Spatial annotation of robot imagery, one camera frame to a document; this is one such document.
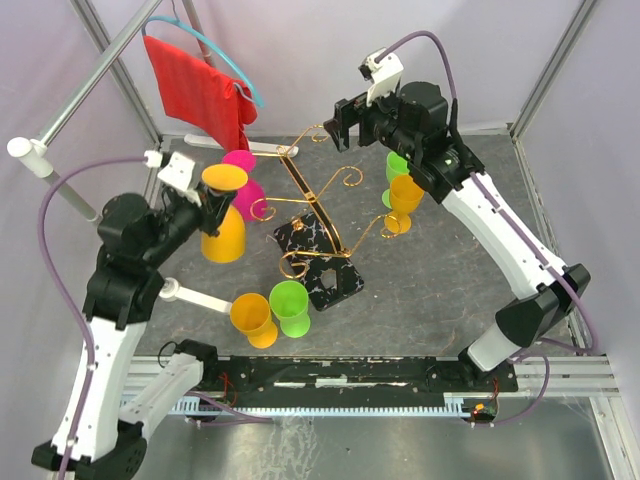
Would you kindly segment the pink wine glass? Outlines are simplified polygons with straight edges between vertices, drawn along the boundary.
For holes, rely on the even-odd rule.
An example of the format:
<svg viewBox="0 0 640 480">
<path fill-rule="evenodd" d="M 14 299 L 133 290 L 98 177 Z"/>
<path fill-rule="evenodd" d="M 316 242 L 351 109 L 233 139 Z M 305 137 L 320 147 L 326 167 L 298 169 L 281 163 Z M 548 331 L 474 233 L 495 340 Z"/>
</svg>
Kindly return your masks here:
<svg viewBox="0 0 640 480">
<path fill-rule="evenodd" d="M 238 191 L 233 202 L 244 221 L 256 222 L 262 219 L 266 214 L 268 204 L 261 185 L 251 177 L 251 173 L 257 164 L 256 157 L 247 150 L 234 150 L 227 153 L 221 162 L 237 166 L 249 176 L 247 184 Z"/>
</svg>

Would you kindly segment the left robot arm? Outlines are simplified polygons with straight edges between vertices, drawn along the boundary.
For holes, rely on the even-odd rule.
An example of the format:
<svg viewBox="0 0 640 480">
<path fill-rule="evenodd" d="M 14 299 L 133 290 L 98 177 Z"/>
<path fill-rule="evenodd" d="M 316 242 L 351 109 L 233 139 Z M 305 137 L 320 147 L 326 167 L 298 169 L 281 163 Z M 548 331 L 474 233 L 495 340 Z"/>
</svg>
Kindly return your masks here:
<svg viewBox="0 0 640 480">
<path fill-rule="evenodd" d="M 33 465 L 78 479 L 131 479 L 154 431 L 190 389 L 220 379 L 217 350 L 185 340 L 164 370 L 133 400 L 121 402 L 129 367 L 165 285 L 160 266 L 196 231 L 217 235 L 235 195 L 199 184 L 192 197 L 164 188 L 167 206 L 124 193 L 103 208 L 96 269 L 81 308 L 81 363 L 53 439 L 34 448 Z"/>
</svg>

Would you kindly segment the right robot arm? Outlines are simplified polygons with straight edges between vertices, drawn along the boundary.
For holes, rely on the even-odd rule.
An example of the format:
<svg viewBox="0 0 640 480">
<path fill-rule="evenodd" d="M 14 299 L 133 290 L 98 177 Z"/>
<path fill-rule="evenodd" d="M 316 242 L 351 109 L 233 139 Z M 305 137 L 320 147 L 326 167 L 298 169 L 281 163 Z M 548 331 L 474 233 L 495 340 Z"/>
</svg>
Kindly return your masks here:
<svg viewBox="0 0 640 480">
<path fill-rule="evenodd" d="M 454 215 L 504 275 L 514 300 L 459 356 L 459 382 L 478 391 L 501 363 L 584 309 L 581 297 L 591 275 L 549 251 L 517 217 L 463 142 L 458 110 L 458 100 L 445 99 L 439 86 L 411 82 L 376 99 L 362 93 L 337 101 L 323 127 L 340 151 L 349 148 L 349 131 L 356 127 L 359 146 L 378 142 L 406 160 L 408 183 Z"/>
</svg>

